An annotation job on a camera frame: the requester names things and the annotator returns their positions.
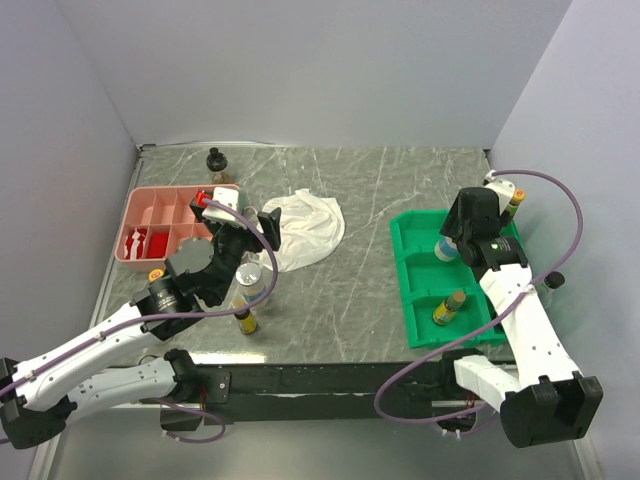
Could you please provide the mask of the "silver lid blue label jar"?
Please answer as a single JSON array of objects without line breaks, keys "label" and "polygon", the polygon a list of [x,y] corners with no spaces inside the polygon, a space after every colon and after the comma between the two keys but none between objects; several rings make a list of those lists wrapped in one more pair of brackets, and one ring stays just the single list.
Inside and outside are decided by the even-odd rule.
[{"label": "silver lid blue label jar", "polygon": [[451,262],[459,256],[459,251],[450,237],[441,236],[434,247],[434,254],[443,262]]}]

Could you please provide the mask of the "red sauce bottle yellow cap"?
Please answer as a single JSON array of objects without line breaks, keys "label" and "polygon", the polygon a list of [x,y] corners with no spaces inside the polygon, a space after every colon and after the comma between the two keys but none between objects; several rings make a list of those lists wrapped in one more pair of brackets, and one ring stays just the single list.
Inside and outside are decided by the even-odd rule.
[{"label": "red sauce bottle yellow cap", "polygon": [[506,227],[512,223],[521,203],[526,199],[526,192],[522,189],[516,189],[501,214],[500,222],[502,227]]}]

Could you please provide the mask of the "dark sauce bottle black cap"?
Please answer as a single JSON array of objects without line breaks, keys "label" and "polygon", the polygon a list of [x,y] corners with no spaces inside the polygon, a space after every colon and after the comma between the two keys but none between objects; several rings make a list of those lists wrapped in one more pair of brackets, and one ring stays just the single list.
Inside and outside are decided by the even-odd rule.
[{"label": "dark sauce bottle black cap", "polygon": [[544,308],[547,308],[551,304],[554,292],[561,288],[565,282],[565,276],[561,272],[552,271],[536,285],[538,297]]}]

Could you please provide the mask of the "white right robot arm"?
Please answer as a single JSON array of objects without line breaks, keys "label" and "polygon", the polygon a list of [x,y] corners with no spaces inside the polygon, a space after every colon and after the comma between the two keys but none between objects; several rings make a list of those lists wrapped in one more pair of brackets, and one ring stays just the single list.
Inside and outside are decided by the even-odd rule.
[{"label": "white right robot arm", "polygon": [[584,437],[603,400],[599,380],[586,377],[562,346],[533,284],[520,242],[501,233],[498,194],[459,191],[441,228],[469,266],[503,326],[517,366],[511,375],[482,355],[461,357],[438,374],[440,391],[468,390],[500,415],[511,444],[524,448]]}]

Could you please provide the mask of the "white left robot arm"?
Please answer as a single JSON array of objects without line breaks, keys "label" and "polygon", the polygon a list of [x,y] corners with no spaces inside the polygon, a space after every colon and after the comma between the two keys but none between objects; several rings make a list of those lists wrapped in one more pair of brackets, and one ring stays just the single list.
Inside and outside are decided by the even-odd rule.
[{"label": "white left robot arm", "polygon": [[280,209],[260,212],[252,224],[241,212],[206,199],[199,208],[230,220],[204,221],[212,240],[189,242],[165,262],[165,272],[111,317],[31,360],[1,361],[1,426],[16,449],[40,445],[66,426],[124,403],[150,401],[181,411],[206,379],[185,350],[148,363],[116,368],[120,357],[159,345],[206,317],[220,317],[246,253],[273,257],[281,245]]}]

